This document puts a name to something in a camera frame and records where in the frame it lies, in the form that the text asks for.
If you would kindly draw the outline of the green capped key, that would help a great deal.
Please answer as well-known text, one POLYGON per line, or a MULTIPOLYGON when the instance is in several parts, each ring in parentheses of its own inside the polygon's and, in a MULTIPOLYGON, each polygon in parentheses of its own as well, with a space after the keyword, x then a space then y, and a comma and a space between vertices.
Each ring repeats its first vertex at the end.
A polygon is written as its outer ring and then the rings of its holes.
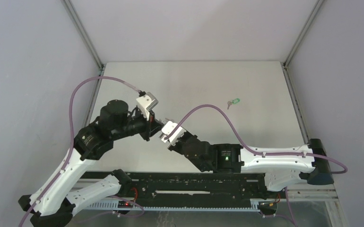
POLYGON ((237 104, 239 102, 240 102, 240 99, 239 98, 235 98, 235 99, 229 100, 227 102, 227 110, 229 110, 232 105, 235 105, 235 104, 237 104))

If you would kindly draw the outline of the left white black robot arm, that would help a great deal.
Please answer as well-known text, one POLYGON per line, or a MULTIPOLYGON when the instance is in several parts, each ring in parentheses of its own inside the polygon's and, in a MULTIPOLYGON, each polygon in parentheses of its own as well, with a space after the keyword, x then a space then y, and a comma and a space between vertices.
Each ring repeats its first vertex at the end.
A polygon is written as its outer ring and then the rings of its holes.
POLYGON ((113 148, 116 140, 138 134, 148 141, 160 131, 163 124, 153 112, 157 103, 157 99, 144 95, 137 98, 132 111, 122 100, 109 101, 102 107, 96 120, 75 136, 73 148, 42 188, 19 199, 21 208, 31 214, 32 225, 64 227, 81 210, 105 197, 129 195, 132 180, 121 169, 83 189, 72 188, 90 166, 113 148))

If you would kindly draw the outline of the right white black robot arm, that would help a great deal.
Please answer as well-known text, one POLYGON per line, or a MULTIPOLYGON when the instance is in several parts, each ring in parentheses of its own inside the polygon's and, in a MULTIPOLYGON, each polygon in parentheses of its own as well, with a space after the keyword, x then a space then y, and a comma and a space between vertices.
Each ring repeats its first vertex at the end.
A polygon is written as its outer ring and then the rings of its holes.
POLYGON ((307 182, 310 185, 329 185, 334 180, 320 139, 291 148, 293 156, 277 155, 280 150, 256 148, 259 155, 240 144, 210 144, 188 131, 161 140, 168 149, 183 155, 199 171, 227 174, 263 174, 256 185, 259 196, 270 197, 290 185, 307 182))

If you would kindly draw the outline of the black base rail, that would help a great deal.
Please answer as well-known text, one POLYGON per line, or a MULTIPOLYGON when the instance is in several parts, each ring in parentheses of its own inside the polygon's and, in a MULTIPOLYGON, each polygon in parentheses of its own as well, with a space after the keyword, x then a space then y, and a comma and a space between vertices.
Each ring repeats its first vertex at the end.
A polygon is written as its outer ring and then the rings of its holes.
POLYGON ((256 201, 284 200, 267 191, 264 174, 128 172, 143 207, 243 208, 256 201))

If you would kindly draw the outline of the left aluminium frame post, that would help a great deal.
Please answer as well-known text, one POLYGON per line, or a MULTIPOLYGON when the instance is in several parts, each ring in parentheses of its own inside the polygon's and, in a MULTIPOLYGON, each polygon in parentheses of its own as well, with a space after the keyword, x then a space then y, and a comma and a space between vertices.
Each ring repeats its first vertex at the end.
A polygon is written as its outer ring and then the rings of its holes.
POLYGON ((63 4, 66 12, 69 15, 69 18, 71 19, 74 27, 76 28, 76 31, 78 32, 80 38, 82 39, 82 42, 86 46, 89 54, 93 58, 95 64, 97 65, 97 67, 100 70, 103 70, 104 63, 101 60, 101 58, 99 57, 99 54, 98 54, 96 48, 94 47, 94 44, 93 44, 87 30, 85 29, 83 22, 82 22, 80 16, 78 15, 73 2, 71 0, 61 0, 61 3, 63 4))

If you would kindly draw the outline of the aluminium frame post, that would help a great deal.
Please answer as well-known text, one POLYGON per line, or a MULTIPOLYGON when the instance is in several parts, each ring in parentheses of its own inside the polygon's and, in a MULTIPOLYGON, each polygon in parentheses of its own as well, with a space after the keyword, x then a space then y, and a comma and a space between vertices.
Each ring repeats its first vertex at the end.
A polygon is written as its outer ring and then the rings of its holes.
POLYGON ((288 56, 286 57, 285 61, 283 62, 283 66, 287 68, 290 63, 292 62, 293 58, 295 57, 295 54, 297 53, 300 45, 302 44, 305 36, 309 32, 311 26, 313 25, 317 15, 319 14, 319 11, 321 10, 322 6, 324 5, 326 1, 325 0, 317 0, 307 17, 298 37, 296 38, 288 56))
POLYGON ((83 22, 82 22, 80 16, 78 15, 73 2, 71 0, 61 0, 61 3, 63 4, 66 12, 69 15, 69 18, 71 19, 74 27, 76 28, 76 31, 78 32, 80 38, 82 39, 82 42, 86 46, 89 54, 93 58, 95 64, 97 65, 97 67, 100 70, 103 70, 104 63, 101 60, 101 58, 99 57, 99 54, 98 54, 96 48, 94 47, 94 44, 93 44, 87 30, 85 29, 83 22))

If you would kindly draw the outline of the right aluminium frame post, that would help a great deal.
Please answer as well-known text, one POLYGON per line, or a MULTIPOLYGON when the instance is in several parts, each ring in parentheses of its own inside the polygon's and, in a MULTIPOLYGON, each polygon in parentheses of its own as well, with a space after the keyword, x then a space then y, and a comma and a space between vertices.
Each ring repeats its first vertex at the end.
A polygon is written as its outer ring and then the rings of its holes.
POLYGON ((287 68, 290 63, 292 62, 293 58, 295 57, 295 54, 297 53, 300 45, 302 44, 305 36, 309 32, 311 26, 313 25, 317 15, 319 14, 319 11, 321 10, 322 6, 324 5, 326 1, 325 0, 317 0, 307 17, 298 37, 296 38, 288 56, 286 57, 285 61, 283 62, 283 66, 287 68))

